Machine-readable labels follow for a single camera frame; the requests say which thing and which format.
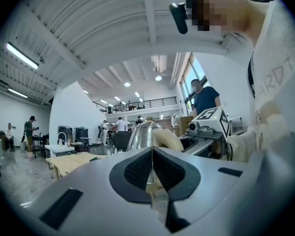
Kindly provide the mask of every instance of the person sitting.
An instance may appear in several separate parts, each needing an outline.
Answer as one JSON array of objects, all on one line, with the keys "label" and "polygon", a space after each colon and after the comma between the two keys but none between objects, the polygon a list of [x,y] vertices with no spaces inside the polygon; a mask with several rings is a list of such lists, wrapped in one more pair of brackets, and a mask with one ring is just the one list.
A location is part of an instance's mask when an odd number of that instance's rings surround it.
[{"label": "person sitting", "polygon": [[5,147],[8,148],[7,151],[14,150],[13,144],[14,144],[14,137],[12,134],[11,124],[9,123],[5,133]]},{"label": "person sitting", "polygon": [[136,124],[139,125],[141,124],[143,121],[141,120],[141,116],[138,116],[138,119],[136,120]]}]

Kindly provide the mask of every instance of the white wall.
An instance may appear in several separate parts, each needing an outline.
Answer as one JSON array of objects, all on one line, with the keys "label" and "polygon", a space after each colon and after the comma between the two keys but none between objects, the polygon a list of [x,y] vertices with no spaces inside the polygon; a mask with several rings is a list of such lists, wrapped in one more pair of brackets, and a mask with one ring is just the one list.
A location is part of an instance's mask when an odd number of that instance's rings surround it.
[{"label": "white wall", "polygon": [[247,69],[252,55],[252,45],[232,42],[226,56],[195,53],[210,85],[220,93],[225,112],[230,117],[241,116],[244,125],[251,123],[251,94]]},{"label": "white wall", "polygon": [[75,82],[65,89],[58,88],[50,114],[49,140],[57,144],[58,126],[85,127],[88,137],[97,138],[98,126],[106,117]]},{"label": "white wall", "polygon": [[15,145],[19,145],[18,141],[22,138],[24,132],[24,123],[31,116],[36,118],[33,126],[39,127],[39,130],[34,131],[33,134],[48,134],[50,110],[18,101],[0,93],[0,131],[6,132],[9,122],[12,126],[15,126],[16,129],[13,129]]}]

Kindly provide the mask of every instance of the person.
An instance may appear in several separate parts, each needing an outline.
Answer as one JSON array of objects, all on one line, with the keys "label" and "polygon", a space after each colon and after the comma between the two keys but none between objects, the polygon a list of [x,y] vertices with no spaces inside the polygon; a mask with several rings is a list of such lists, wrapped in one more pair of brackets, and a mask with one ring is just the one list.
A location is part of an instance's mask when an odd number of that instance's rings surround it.
[{"label": "person", "polygon": [[138,119],[136,120],[136,124],[139,125],[141,124],[143,121],[141,120],[141,116],[138,116]]},{"label": "person", "polygon": [[197,112],[196,115],[199,115],[205,109],[221,106],[219,93],[215,91],[214,88],[203,88],[201,82],[198,79],[191,81],[191,88],[194,92],[196,92],[193,108],[193,110],[195,110],[194,112]]},{"label": "person", "polygon": [[28,152],[31,153],[31,145],[33,143],[33,131],[37,130],[33,127],[33,122],[36,121],[34,116],[29,118],[29,121],[26,122],[26,137],[28,139]]},{"label": "person", "polygon": [[103,123],[101,124],[101,129],[102,129],[102,135],[100,137],[100,142],[102,145],[107,146],[106,144],[106,138],[107,138],[107,121],[104,120]]},{"label": "person", "polygon": [[186,7],[198,30],[230,32],[238,42],[247,39],[254,46],[254,119],[246,133],[228,138],[238,156],[234,160],[248,161],[257,148],[267,149],[293,131],[286,123],[293,114],[286,112],[284,117],[281,111],[295,98],[295,19],[281,0],[186,0]]},{"label": "person", "polygon": [[122,120],[121,117],[118,118],[118,121],[112,128],[118,127],[118,132],[125,132],[127,130],[128,125],[125,123],[125,121]]},{"label": "person", "polygon": [[11,123],[8,124],[8,128],[6,129],[5,139],[7,144],[6,148],[8,148],[7,151],[14,150],[14,146],[13,146],[14,137],[13,137],[13,132],[11,128]]}]

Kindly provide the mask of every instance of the desk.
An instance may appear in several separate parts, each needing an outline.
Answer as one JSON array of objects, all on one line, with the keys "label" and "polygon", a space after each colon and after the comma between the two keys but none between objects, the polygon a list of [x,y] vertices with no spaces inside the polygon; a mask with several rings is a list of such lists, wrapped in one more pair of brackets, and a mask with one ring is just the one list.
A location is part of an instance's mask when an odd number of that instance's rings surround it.
[{"label": "desk", "polygon": [[94,155],[87,152],[82,152],[79,154],[72,154],[72,155],[64,155],[60,157],[54,158],[46,158],[46,161],[54,165],[54,172],[56,175],[56,179],[59,180],[59,174],[61,176],[65,176],[69,174],[71,171],[75,170],[76,168],[80,167],[88,163],[91,159],[97,158],[105,158],[109,155]]},{"label": "desk", "polygon": [[46,145],[46,149],[50,150],[50,157],[57,157],[58,153],[68,152],[74,150],[74,147],[67,147],[65,145]]}]

